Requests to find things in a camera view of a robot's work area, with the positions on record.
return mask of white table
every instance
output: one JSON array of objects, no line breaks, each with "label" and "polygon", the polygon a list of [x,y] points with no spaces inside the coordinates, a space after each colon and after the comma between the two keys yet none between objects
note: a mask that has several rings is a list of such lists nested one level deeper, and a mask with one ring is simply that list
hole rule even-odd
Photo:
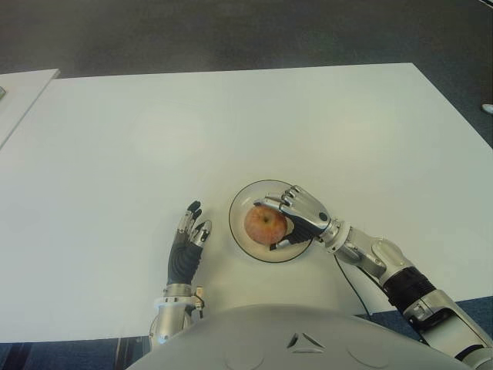
[{"label": "white table", "polygon": [[0,75],[0,86],[7,91],[3,99],[0,99],[0,149],[46,85],[58,73],[57,69],[46,69]]},{"label": "white table", "polygon": [[[213,221],[206,315],[361,313],[321,247],[265,264],[235,245],[230,202],[266,178],[393,240],[453,299],[492,295],[492,165],[412,64],[54,80],[0,152],[0,341],[145,335],[194,199]],[[372,311],[391,309],[346,270]]]}]

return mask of triangular logo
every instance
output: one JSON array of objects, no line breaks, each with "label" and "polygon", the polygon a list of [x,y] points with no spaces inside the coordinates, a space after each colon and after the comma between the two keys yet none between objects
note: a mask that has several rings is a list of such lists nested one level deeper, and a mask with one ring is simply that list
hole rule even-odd
[{"label": "triangular logo", "polygon": [[324,348],[324,345],[307,333],[294,333],[287,345],[287,350],[291,353],[324,353]]}]

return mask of red apple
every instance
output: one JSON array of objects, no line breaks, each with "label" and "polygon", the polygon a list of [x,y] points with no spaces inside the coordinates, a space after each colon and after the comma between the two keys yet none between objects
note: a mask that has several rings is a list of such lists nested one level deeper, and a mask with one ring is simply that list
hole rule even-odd
[{"label": "red apple", "polygon": [[266,206],[255,206],[246,214],[244,227],[252,240],[271,245],[286,234],[287,222],[281,212]]}]

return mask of robotic arm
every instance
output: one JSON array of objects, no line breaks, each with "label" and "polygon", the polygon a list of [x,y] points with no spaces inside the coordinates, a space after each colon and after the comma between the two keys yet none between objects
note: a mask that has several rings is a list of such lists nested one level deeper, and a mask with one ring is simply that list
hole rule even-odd
[{"label": "robotic arm", "polygon": [[396,244],[330,218],[324,205],[299,186],[283,194],[267,194],[256,204],[278,210],[293,221],[293,232],[271,249],[315,237],[329,253],[357,266],[377,284],[424,343],[472,368],[493,369],[491,338],[436,289]]},{"label": "robotic arm", "polygon": [[192,311],[197,309],[202,317],[203,289],[192,293],[192,279],[199,267],[203,245],[212,230],[207,220],[193,228],[200,216],[200,202],[195,201],[187,208],[176,231],[168,260],[168,284],[164,296],[155,306],[158,314],[149,331],[151,350],[166,343],[173,335],[192,324]]}]

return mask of clear glass plate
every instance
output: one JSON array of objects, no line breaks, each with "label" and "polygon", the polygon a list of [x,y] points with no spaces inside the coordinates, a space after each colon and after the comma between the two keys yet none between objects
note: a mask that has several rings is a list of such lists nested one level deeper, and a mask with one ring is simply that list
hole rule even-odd
[{"label": "clear glass plate", "polygon": [[[293,244],[282,249],[269,250],[266,245],[259,244],[247,235],[243,222],[250,208],[255,207],[253,202],[263,198],[267,193],[283,193],[291,185],[277,180],[261,180],[244,187],[234,197],[230,207],[230,229],[234,240],[246,254],[264,262],[285,262],[302,254],[311,244],[312,240]],[[293,224],[287,219],[287,232],[293,230]]]}]

